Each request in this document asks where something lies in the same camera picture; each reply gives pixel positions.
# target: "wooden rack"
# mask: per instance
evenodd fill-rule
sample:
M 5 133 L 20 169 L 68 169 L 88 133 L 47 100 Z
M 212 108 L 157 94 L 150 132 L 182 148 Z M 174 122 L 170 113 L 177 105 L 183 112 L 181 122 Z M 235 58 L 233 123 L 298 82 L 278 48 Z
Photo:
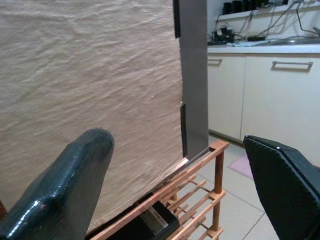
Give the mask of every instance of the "wooden rack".
M 106 240 L 120 228 L 128 224 L 131 220 L 139 216 L 142 212 L 147 210 L 157 201 L 161 201 L 168 207 L 172 213 L 178 217 L 184 213 L 178 220 L 180 227 L 175 230 L 167 239 L 168 240 L 182 240 L 188 239 L 188 237 L 199 227 L 203 226 L 206 231 L 200 237 L 201 240 L 209 236 L 210 238 L 217 240 L 219 235 L 223 232 L 223 229 L 219 227 L 220 216 L 220 201 L 226 195 L 226 192 L 222 189 L 223 167 L 224 167 L 224 150 L 228 147 L 229 143 L 222 140 L 217 140 L 209 146 L 209 153 L 196 161 L 190 167 L 182 170 L 168 182 L 162 185 L 156 190 L 151 197 L 140 203 L 133 210 L 127 213 L 125 216 L 117 220 L 115 223 L 99 232 L 97 235 L 91 238 L 91 240 Z M 199 169 L 209 163 L 215 158 L 215 175 L 214 175 L 214 189 L 209 190 L 204 187 L 206 181 L 197 183 L 195 181 L 196 173 Z M 188 192 L 181 198 L 177 197 L 177 193 L 182 190 L 188 184 L 195 185 L 195 188 Z M 187 204 L 184 202 L 189 199 L 195 192 L 202 189 L 206 192 L 203 198 L 198 201 L 189 210 Z M 197 214 L 197 210 L 206 201 L 210 200 L 211 203 L 200 213 Z M 207 227 L 203 224 L 206 220 L 206 214 L 213 209 L 212 225 Z

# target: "white wall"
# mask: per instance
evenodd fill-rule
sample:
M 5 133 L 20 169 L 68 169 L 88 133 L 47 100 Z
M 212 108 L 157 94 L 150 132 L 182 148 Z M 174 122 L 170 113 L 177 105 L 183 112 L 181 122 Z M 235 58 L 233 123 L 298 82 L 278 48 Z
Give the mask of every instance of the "white wall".
M 223 3 L 227 0 L 207 0 L 208 2 L 208 33 L 211 33 L 215 27 L 215 20 L 217 19 L 218 15 L 222 11 Z M 302 22 L 302 27 L 306 30 L 312 30 L 312 27 L 320 28 L 320 6 L 314 7 L 306 7 L 307 5 L 301 5 L 299 8 L 299 15 Z M 250 35 L 249 33 L 257 34 L 261 31 L 268 28 L 271 22 L 271 16 L 273 8 L 268 8 L 263 10 L 267 12 L 261 15 L 253 16 L 251 22 L 248 24 L 248 21 L 245 25 L 245 28 L 242 30 L 243 36 Z M 273 15 L 272 22 L 274 23 L 276 19 L 282 14 L 283 12 L 275 12 Z M 223 26 L 230 26 L 238 32 L 242 28 L 246 16 L 232 18 L 232 19 L 221 19 L 218 21 L 218 27 Z M 293 6 L 292 10 L 286 13 L 276 24 L 276 27 L 272 28 L 269 32 L 268 38 L 279 38 L 279 37 L 290 37 L 294 35 L 310 35 L 309 33 L 303 32 L 300 29 L 298 17 L 296 14 L 296 5 Z

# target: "white cabinet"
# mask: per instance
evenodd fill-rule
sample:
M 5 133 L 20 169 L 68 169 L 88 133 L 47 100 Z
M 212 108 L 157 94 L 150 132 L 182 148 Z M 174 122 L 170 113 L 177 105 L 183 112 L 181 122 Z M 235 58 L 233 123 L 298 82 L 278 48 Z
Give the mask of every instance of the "white cabinet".
M 246 56 L 208 55 L 209 129 L 240 139 Z
M 320 55 L 248 55 L 244 85 L 241 139 L 281 142 L 320 166 Z

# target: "kitchen counter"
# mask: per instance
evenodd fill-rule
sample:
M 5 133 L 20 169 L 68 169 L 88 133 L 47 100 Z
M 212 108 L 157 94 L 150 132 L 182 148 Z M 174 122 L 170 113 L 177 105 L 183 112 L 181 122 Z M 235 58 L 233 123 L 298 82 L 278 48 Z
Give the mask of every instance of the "kitchen counter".
M 208 46 L 208 54 L 320 54 L 320 44 L 277 46 Z

